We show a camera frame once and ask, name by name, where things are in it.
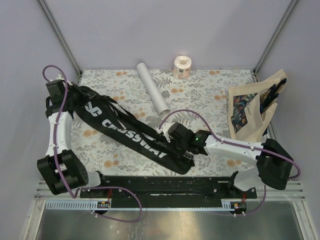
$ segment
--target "floral tablecloth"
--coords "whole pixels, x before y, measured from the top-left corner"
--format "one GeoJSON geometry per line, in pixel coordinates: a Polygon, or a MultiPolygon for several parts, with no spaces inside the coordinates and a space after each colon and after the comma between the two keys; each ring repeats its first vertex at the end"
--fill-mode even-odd
{"type": "MultiPolygon", "coordinates": [[[[194,110],[208,121],[215,133],[228,138],[228,88],[254,81],[247,69],[194,69],[186,80],[175,79],[172,70],[150,72],[171,111],[194,110]]],[[[80,85],[112,97],[153,128],[162,120],[136,70],[85,70],[80,85]]],[[[204,123],[188,112],[175,114],[168,121],[184,124],[194,132],[206,130],[204,123]]],[[[76,114],[71,138],[72,150],[88,171],[122,176],[179,175],[96,131],[76,114]]],[[[234,171],[250,168],[239,160],[221,156],[196,155],[194,162],[195,166],[185,176],[230,176],[234,171]]]]}

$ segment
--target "roll of tape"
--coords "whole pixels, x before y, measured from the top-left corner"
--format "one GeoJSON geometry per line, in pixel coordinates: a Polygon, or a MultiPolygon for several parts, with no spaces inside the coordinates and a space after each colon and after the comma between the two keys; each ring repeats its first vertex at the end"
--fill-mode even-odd
{"type": "Polygon", "coordinates": [[[188,56],[178,56],[173,64],[173,77],[175,79],[187,79],[190,76],[191,58],[188,56]]]}

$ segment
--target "cable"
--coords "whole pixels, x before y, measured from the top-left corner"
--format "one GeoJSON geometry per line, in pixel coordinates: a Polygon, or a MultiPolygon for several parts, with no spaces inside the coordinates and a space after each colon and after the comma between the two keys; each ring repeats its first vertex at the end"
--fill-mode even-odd
{"type": "Polygon", "coordinates": [[[57,171],[59,173],[59,176],[60,176],[65,188],[67,189],[67,191],[69,192],[70,196],[73,199],[77,198],[79,190],[94,190],[94,189],[120,189],[120,190],[124,190],[124,191],[128,192],[129,194],[131,194],[135,198],[135,200],[137,201],[137,203],[139,205],[139,216],[138,216],[138,218],[136,218],[134,220],[122,220],[122,219],[117,219],[117,218],[113,218],[113,217],[110,217],[110,216],[104,216],[104,215],[101,215],[101,214],[98,214],[98,213],[97,213],[97,215],[99,217],[102,217],[102,218],[105,218],[105,219],[110,219],[110,220],[114,220],[114,221],[118,221],[118,222],[122,222],[122,223],[136,223],[136,222],[139,222],[141,220],[141,218],[142,218],[142,205],[141,205],[141,202],[139,201],[137,196],[127,188],[120,187],[120,186],[95,186],[95,187],[77,188],[76,191],[75,191],[75,194],[72,192],[72,190],[71,190],[70,186],[68,185],[68,183],[67,183],[67,181],[65,179],[65,176],[62,173],[62,170],[60,168],[59,161],[58,161],[58,153],[57,153],[57,128],[58,128],[58,124],[59,124],[60,115],[61,115],[61,113],[62,113],[62,111],[64,109],[64,106],[65,106],[66,100],[67,100],[68,81],[67,81],[67,77],[66,77],[64,71],[61,68],[59,68],[56,65],[48,65],[48,66],[45,66],[43,71],[42,71],[42,75],[43,75],[44,79],[47,82],[50,82],[50,80],[48,80],[48,78],[46,77],[46,69],[48,69],[48,68],[55,68],[55,69],[59,70],[61,75],[64,78],[64,84],[65,84],[65,86],[64,86],[64,96],[63,96],[62,104],[61,104],[60,109],[58,111],[58,114],[56,116],[54,127],[53,127],[53,144],[54,144],[54,147],[53,147],[53,158],[54,158],[54,163],[55,163],[56,169],[57,169],[57,171]]]}
{"type": "MultiPolygon", "coordinates": [[[[193,111],[193,110],[189,110],[189,109],[180,109],[180,110],[176,110],[176,111],[173,111],[171,113],[169,113],[163,120],[162,122],[160,123],[159,125],[159,129],[162,127],[162,125],[166,122],[166,120],[173,114],[175,113],[179,113],[179,112],[189,112],[189,113],[193,113],[195,115],[197,115],[203,122],[204,124],[206,125],[206,127],[209,129],[211,135],[214,137],[214,139],[216,139],[217,141],[219,142],[222,142],[222,140],[212,131],[211,127],[209,126],[208,122],[199,114],[197,113],[196,111],[193,111]]],[[[235,143],[235,142],[230,142],[230,141],[226,141],[224,140],[223,141],[224,144],[229,144],[229,145],[232,145],[232,146],[235,146],[235,147],[241,147],[241,148],[244,148],[244,149],[251,149],[251,147],[249,145],[244,145],[244,144],[240,144],[240,143],[235,143]]],[[[260,148],[260,147],[256,147],[254,146],[253,147],[254,150],[257,150],[257,151],[260,151],[260,152],[264,152],[264,153],[267,153],[267,154],[271,154],[271,155],[274,155],[278,158],[281,158],[289,163],[291,163],[292,165],[295,166],[295,168],[297,169],[297,174],[294,175],[294,176],[291,176],[289,177],[289,179],[295,179],[297,177],[300,176],[301,174],[301,169],[300,167],[298,166],[298,164],[296,164],[294,161],[292,161],[291,159],[285,157],[285,156],[282,156],[276,152],[273,152],[273,151],[270,151],[270,150],[267,150],[267,149],[263,149],[263,148],[260,148]]]]}

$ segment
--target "white wall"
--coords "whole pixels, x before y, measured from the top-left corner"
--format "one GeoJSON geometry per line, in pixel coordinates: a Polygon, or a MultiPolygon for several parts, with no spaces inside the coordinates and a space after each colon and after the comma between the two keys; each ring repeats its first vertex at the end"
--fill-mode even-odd
{"type": "Polygon", "coordinates": [[[35,0],[1,0],[0,22],[0,239],[18,240],[49,142],[42,69],[76,73],[35,0]]]}
{"type": "Polygon", "coordinates": [[[281,68],[288,84],[273,123],[285,149],[301,166],[308,206],[320,234],[320,1],[302,0],[258,73],[264,80],[281,68]]]}
{"type": "Polygon", "coordinates": [[[290,0],[46,0],[83,69],[253,69],[290,0]]]}

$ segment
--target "floral patterned surface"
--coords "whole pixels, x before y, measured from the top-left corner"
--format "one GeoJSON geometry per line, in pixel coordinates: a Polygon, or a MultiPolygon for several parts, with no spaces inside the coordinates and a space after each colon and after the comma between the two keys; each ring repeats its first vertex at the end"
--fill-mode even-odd
{"type": "MultiPolygon", "coordinates": [[[[215,133],[228,138],[228,88],[254,82],[246,69],[195,69],[185,80],[173,78],[172,70],[150,72],[171,111],[194,110],[208,121],[215,133]]],[[[85,70],[80,85],[112,97],[153,128],[162,120],[136,70],[85,70]]],[[[168,121],[184,124],[194,132],[206,130],[204,123],[188,112],[175,114],[168,121]]],[[[88,171],[101,171],[105,175],[179,175],[96,131],[76,114],[71,138],[72,150],[88,171]]],[[[250,168],[239,160],[221,156],[196,155],[194,162],[195,166],[185,176],[230,176],[234,171],[250,168]]]]}

